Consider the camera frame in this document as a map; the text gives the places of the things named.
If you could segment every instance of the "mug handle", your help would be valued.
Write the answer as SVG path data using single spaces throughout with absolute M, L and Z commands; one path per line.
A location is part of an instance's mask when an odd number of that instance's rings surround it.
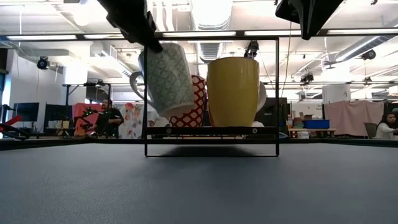
M 267 90 L 263 82 L 260 82 L 259 91 L 260 92 L 259 92 L 259 101 L 257 104 L 257 112 L 261 110 L 261 108 L 264 106 L 267 100 Z
M 138 91 L 138 87 L 137 87 L 137 84 L 136 84 L 136 79 L 138 78 L 138 76 L 144 77 L 141 72 L 134 72 L 133 74 L 131 74 L 131 76 L 130 76 L 130 86 L 131 86 L 133 92 L 135 94 L 137 94 L 137 96 L 139 96 L 141 99 L 145 100 L 144 96 L 142 96 L 141 93 Z M 149 105 L 151 105 L 151 107 L 154 108 L 154 103 L 151 100 L 147 100 L 147 102 L 148 102 Z

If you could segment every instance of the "white mug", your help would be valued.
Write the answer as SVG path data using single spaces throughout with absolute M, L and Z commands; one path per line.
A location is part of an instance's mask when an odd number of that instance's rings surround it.
M 183 47 L 174 43 L 162 44 L 163 51 L 147 54 L 147 87 L 150 104 L 161 117 L 179 116 L 194 109 L 193 85 Z M 144 70 L 144 53 L 139 56 L 141 70 Z M 130 76 L 132 90 L 142 99 L 136 79 L 142 72 Z

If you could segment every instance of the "gray table surface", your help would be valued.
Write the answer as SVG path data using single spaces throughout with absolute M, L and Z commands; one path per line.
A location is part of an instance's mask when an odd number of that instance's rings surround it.
M 108 144 L 3 151 L 0 223 L 398 223 L 397 172 L 398 149 L 333 144 L 284 144 L 279 158 L 145 158 L 141 145 Z

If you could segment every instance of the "ceiling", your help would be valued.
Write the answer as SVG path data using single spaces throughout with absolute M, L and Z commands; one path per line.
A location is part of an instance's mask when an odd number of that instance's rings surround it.
M 162 2 L 163 16 L 157 16 Z M 170 25 L 166 23 L 166 8 L 172 8 L 172 27 L 176 31 L 192 30 L 192 20 L 190 15 L 190 5 L 188 0 L 164 0 L 152 1 L 152 12 L 158 27 L 164 24 L 168 31 Z M 274 15 L 276 6 L 274 0 L 234 0 L 232 7 L 231 30 L 264 30 L 264 29 L 289 29 L 290 23 L 276 18 Z M 90 18 L 90 23 L 81 23 L 81 12 L 86 18 Z M 385 27 L 390 21 L 398 16 L 398 0 L 378 0 L 378 3 L 371 6 L 371 0 L 346 0 L 324 28 L 376 28 Z M 299 25 L 292 24 L 292 29 L 299 29 Z M 102 8 L 98 5 L 90 5 L 90 10 L 82 8 L 79 4 L 64 4 L 62 0 L 0 0 L 0 35 L 15 34 L 69 34 L 69 33 L 109 33 L 119 32 L 113 28 L 104 18 Z M 366 75 L 388 70 L 396 65 L 398 49 L 398 39 L 392 39 L 385 44 L 376 47 L 374 50 L 377 57 L 374 60 L 351 59 L 344 63 L 333 65 L 335 69 L 325 70 L 322 62 L 328 60 L 328 56 L 338 53 L 347 47 L 357 43 L 363 37 L 313 37 L 310 40 L 302 40 L 297 37 L 281 38 L 280 40 L 280 78 L 287 82 L 293 80 L 300 81 L 303 73 L 298 73 L 305 67 L 315 75 L 316 81 L 361 81 Z M 113 46 L 117 51 L 118 60 L 125 63 L 131 71 L 139 69 L 137 57 L 142 46 L 131 44 L 125 40 L 102 41 L 102 42 L 41 42 L 41 43 L 22 43 L 22 49 L 68 49 L 81 60 L 87 59 L 87 55 L 80 51 L 81 45 L 101 44 L 103 46 Z M 197 57 L 197 43 L 178 42 L 185 49 L 190 70 L 205 76 L 206 65 Z M 243 56 L 244 49 L 248 41 L 233 41 L 224 43 L 224 51 L 221 57 Z M 259 54 L 256 58 L 259 61 L 262 80 L 267 82 L 275 80 L 275 43 L 273 41 L 259 41 Z M 91 78 L 103 78 L 112 82 L 127 82 L 123 75 L 109 71 L 106 66 L 98 65 L 90 70 Z M 394 80 L 398 74 L 388 73 L 385 76 L 374 77 L 375 80 Z

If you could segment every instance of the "mug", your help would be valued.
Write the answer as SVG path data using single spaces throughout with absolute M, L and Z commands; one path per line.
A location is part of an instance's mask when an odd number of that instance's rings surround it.
M 150 104 L 161 117 L 179 116 L 195 107 L 193 86 L 188 62 L 183 47 L 175 43 L 162 44 L 163 51 L 155 53 L 148 49 L 147 87 Z M 138 57 L 141 70 L 144 70 L 144 53 Z M 134 72 L 130 76 L 132 90 L 142 99 L 137 89 L 136 78 L 143 75 Z
M 197 128 L 201 127 L 206 101 L 206 80 L 198 75 L 192 75 L 195 108 L 180 116 L 170 118 L 173 127 Z
M 245 57 L 227 57 L 208 64 L 208 100 L 212 125 L 252 126 L 266 102 L 259 81 L 259 63 Z

